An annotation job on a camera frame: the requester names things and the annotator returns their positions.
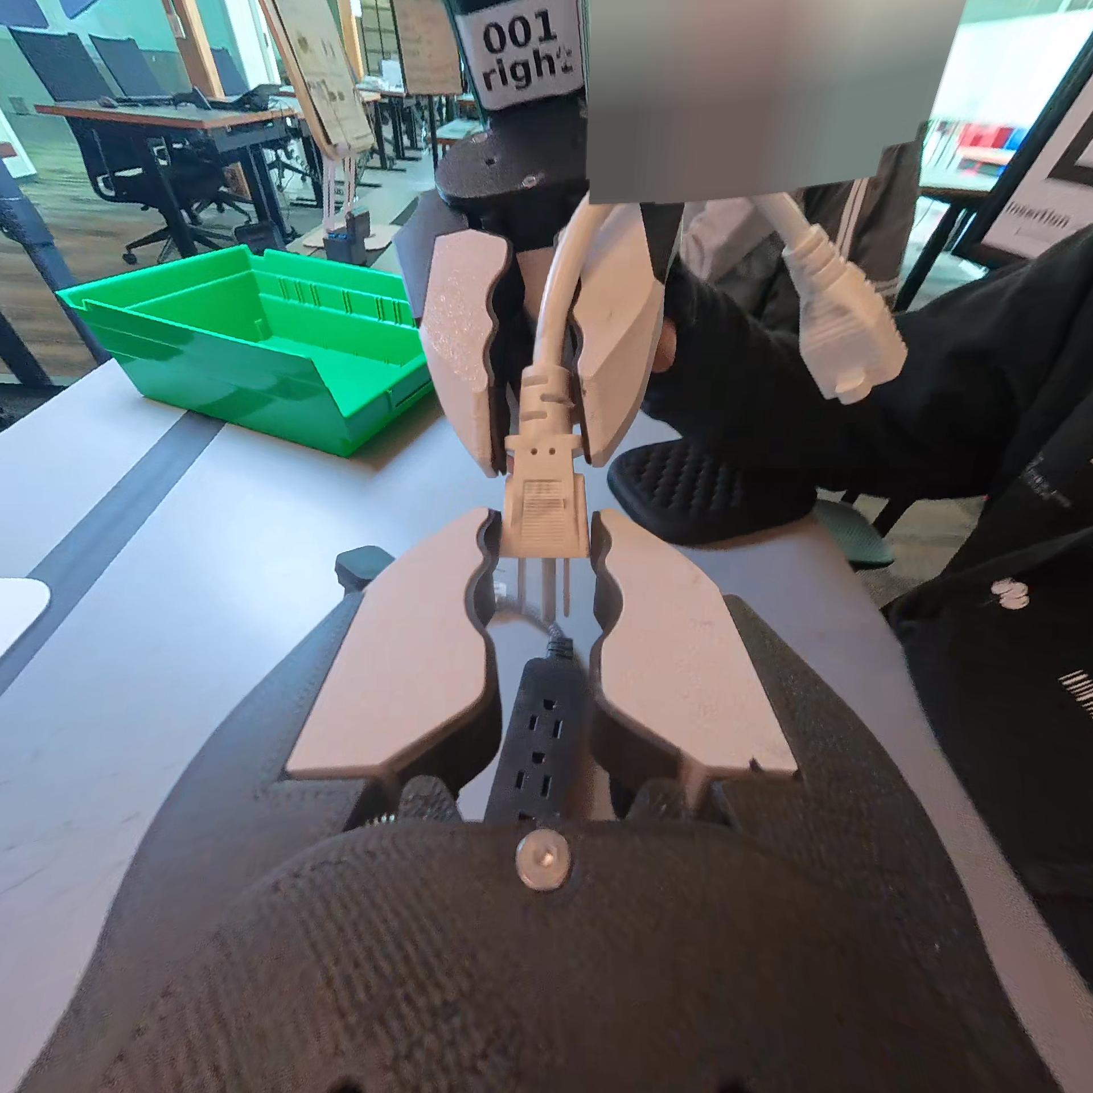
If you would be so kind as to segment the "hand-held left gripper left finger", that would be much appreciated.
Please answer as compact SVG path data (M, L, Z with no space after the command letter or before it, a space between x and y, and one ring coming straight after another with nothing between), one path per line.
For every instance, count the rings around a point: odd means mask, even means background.
M500 515L476 507L365 587L284 765L295 779L469 782L499 744Z

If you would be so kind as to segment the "green storage bin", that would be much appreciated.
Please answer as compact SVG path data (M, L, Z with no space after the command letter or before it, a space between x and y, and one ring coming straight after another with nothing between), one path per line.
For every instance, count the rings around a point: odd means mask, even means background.
M399 276L238 245L58 293L140 395L349 457L433 392Z

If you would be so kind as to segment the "teal chair seat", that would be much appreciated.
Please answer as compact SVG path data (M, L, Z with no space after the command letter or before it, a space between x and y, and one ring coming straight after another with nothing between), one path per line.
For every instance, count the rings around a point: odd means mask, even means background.
M827 531L853 571L883 570L893 565L895 557L888 543L856 506L818 498L813 516Z

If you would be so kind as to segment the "person's right forearm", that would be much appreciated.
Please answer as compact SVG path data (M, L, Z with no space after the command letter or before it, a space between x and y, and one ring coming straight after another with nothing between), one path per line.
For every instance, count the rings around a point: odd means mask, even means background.
M1020 416L990 276L896 315L899 375L861 401L826 399L793 334L766 328L679 258L664 281L677 356L642 410L737 468L798 474L882 497L987 493Z

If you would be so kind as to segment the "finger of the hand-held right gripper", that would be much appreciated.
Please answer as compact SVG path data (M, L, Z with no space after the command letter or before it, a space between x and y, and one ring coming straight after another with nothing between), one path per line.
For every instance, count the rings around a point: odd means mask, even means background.
M489 353L499 328L493 294L511 247L481 230L437 237L418 324L431 386L459 444L486 477L503 468L496 381Z
M603 467L633 423L659 338L664 286L640 208L615 208L582 260L571 315L586 462Z

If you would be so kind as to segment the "black framed white sign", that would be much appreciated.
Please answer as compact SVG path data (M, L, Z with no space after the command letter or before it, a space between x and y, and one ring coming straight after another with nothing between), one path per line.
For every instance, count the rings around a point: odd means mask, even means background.
M945 247L978 267L1022 264L1091 224L1091 40L988 187L922 185L944 205L895 310L908 310Z

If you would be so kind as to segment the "person's black clothed torso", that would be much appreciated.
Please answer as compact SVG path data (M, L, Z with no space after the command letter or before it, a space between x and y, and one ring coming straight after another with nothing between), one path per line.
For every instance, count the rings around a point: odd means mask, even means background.
M1020 410L949 565L888 611L934 736L1029 895L1090 917L1090 229L1005 272Z

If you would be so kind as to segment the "black jacket with white stripes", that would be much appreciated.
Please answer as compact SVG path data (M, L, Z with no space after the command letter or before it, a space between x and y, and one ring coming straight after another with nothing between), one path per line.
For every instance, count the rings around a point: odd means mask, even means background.
M923 122L912 140L887 147L869 178L793 192L809 222L861 269L888 306L919 196L925 130ZM748 199L688 204L677 254L690 273L728 294L762 325L797 333L798 297L783 261L783 243Z

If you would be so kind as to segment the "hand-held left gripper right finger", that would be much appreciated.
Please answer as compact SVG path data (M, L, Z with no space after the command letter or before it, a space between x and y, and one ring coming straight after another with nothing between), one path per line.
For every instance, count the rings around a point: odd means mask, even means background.
M716 583L616 510L591 519L595 761L624 785L788 778L797 761Z

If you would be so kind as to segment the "plywood poster board stand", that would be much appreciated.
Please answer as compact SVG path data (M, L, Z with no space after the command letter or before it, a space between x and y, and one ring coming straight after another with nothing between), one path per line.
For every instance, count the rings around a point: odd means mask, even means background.
M390 8L404 92L433 97L461 94L460 55L443 1L390 1Z
M318 150L322 230L327 234L344 221L335 212L338 181L343 183L340 211L351 209L357 160L375 146L372 121L330 4L262 1L261 9Z

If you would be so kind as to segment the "black office chair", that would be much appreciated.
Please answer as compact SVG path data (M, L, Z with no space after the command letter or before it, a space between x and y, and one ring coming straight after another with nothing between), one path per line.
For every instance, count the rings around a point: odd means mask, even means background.
M153 209L162 217L162 228L127 243L120 255L126 265L136 265L137 251L154 243L159 245L158 264L171 251L184 256L175 233L182 224L188 228L193 252L236 245L232 237L204 228L199 216L200 208L208 205L221 212L226 207L241 211L227 195L223 170L213 159L188 143L148 138L136 126L123 122L111 125L68 117L66 124L97 198Z

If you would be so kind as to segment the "small blue black device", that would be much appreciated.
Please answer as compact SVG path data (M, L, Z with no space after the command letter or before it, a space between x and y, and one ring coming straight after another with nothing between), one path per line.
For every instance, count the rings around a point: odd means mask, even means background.
M327 261L360 267L366 259L372 217L366 208L346 209L340 221L322 228L322 252Z

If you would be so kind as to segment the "wooden desk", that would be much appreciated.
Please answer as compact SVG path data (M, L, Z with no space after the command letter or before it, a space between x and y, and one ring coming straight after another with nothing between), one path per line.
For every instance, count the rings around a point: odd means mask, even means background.
M265 148L295 138L299 134L296 111L284 105L245 109L235 104L214 107L193 92L191 100L178 96L153 104L100 96L96 100L72 100L54 104L35 104L40 116L62 118L89 118L111 125L128 124L148 138L171 143L188 143L200 153L213 159L223 170L227 191L227 170L238 166L252 207L244 228L265 233L281 243L291 242L296 233L283 219L281 202L269 173ZM196 255L183 222L175 229L183 258Z

